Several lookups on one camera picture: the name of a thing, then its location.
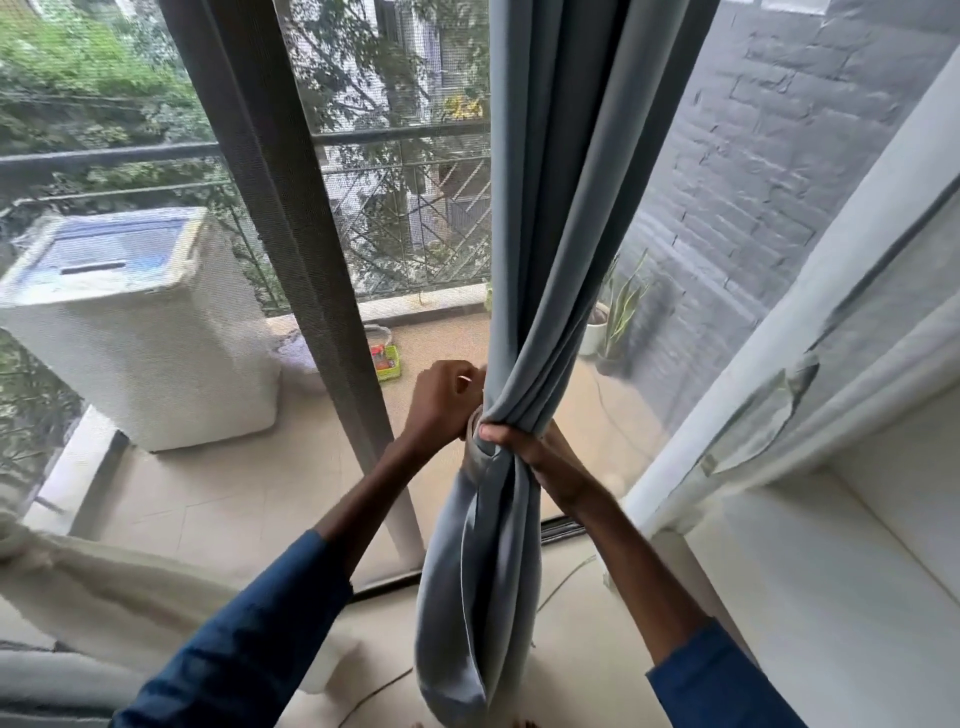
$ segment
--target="handrail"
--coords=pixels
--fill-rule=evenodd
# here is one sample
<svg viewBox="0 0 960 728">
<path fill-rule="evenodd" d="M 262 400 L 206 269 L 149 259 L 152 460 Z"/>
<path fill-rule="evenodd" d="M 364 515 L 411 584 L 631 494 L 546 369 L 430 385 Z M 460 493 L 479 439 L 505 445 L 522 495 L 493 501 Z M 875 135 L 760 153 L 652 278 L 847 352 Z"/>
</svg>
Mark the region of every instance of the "handrail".
<svg viewBox="0 0 960 728">
<path fill-rule="evenodd" d="M 445 124 L 389 129 L 358 129 L 350 132 L 313 134 L 315 147 L 344 144 L 371 144 L 382 141 L 402 141 L 432 136 L 465 136 L 488 133 L 487 121 L 457 121 Z M 63 172 L 78 167 L 114 167 L 135 161 L 173 161 L 203 157 L 218 157 L 220 145 L 215 141 L 185 141 L 176 144 L 155 144 L 139 147 L 110 147 L 107 149 L 80 149 L 73 152 L 50 152 L 0 157 L 0 175 Z"/>
</svg>

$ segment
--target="flower pot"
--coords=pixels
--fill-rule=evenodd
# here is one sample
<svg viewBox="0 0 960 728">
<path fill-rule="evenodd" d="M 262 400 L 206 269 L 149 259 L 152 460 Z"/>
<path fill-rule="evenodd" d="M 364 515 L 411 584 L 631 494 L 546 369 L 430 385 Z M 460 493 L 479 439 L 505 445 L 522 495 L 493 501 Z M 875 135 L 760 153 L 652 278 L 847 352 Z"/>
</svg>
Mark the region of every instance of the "flower pot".
<svg viewBox="0 0 960 728">
<path fill-rule="evenodd" d="M 596 359 L 593 361 L 593 366 L 596 368 L 598 375 L 613 376 L 617 374 L 623 366 L 623 356 L 615 355 L 613 358 L 607 358 L 603 354 L 597 354 Z"/>
<path fill-rule="evenodd" d="M 610 309 L 602 303 L 597 303 L 590 313 L 590 319 L 602 318 L 601 324 L 587 324 L 584 331 L 584 338 L 580 342 L 580 349 L 577 351 L 581 356 L 593 356 L 603 345 L 604 337 L 607 335 L 607 319 L 610 317 Z"/>
</svg>

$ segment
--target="potted plant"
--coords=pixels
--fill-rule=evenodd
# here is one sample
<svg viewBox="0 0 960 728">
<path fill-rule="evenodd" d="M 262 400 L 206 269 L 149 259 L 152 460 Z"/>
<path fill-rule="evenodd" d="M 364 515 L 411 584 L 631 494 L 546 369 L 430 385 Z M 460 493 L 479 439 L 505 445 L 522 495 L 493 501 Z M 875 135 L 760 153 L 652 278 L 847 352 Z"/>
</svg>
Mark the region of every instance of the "potted plant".
<svg viewBox="0 0 960 728">
<path fill-rule="evenodd" d="M 619 368 L 620 360 L 623 358 L 623 337 L 636 314 L 640 300 L 650 290 L 649 282 L 637 281 L 637 276 L 646 259 L 647 252 L 644 251 L 634 271 L 622 285 L 615 289 L 615 294 L 611 297 L 603 339 L 597 349 L 596 369 L 602 375 L 609 376 Z M 611 270 L 607 273 L 612 293 L 614 291 L 612 274 L 615 265 L 616 258 L 613 260 Z"/>
<path fill-rule="evenodd" d="M 601 302 L 593 305 L 590 317 L 587 320 L 587 328 L 584 329 L 584 338 L 580 341 L 580 349 L 577 351 L 581 356 L 593 356 L 600 351 L 603 344 L 604 335 L 607 332 L 607 319 L 610 316 L 610 308 Z"/>
</svg>

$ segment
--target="hand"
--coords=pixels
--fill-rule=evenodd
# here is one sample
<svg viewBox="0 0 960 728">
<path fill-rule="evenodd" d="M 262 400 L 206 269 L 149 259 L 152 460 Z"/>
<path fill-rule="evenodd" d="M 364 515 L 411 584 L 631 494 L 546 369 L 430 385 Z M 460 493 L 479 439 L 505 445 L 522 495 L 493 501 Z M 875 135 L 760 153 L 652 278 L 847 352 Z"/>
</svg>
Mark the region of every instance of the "hand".
<svg viewBox="0 0 960 728">
<path fill-rule="evenodd" d="M 455 438 L 463 439 L 467 420 L 483 404 L 486 377 L 486 369 L 468 361 L 435 361 L 417 376 L 400 437 L 427 457 Z"/>
<path fill-rule="evenodd" d="M 543 490 L 572 519 L 582 521 L 585 506 L 596 497 L 610 497 L 573 454 L 553 420 L 539 439 L 515 427 L 486 423 L 480 425 L 479 435 L 518 455 L 533 470 Z"/>
</svg>

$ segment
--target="curtain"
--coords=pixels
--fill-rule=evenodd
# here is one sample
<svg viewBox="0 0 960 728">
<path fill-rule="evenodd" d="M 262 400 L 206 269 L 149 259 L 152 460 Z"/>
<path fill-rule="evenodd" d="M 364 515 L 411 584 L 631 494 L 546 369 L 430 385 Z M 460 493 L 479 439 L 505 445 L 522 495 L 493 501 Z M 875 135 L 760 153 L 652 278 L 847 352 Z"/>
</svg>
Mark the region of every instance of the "curtain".
<svg viewBox="0 0 960 728">
<path fill-rule="evenodd" d="M 71 649 L 154 675 L 239 590 L 173 559 L 34 531 L 0 511 L 0 597 Z M 300 689 L 320 692 L 354 640 L 329 635 Z"/>
<path fill-rule="evenodd" d="M 958 84 L 960 51 L 624 498 L 641 531 L 689 530 L 714 498 L 810 469 L 956 380 Z"/>
<path fill-rule="evenodd" d="M 540 433 L 646 185 L 715 2 L 492 0 L 493 309 L 484 419 Z M 519 683 L 540 588 L 540 492 L 468 436 L 427 550 L 420 690 L 446 725 Z"/>
</svg>

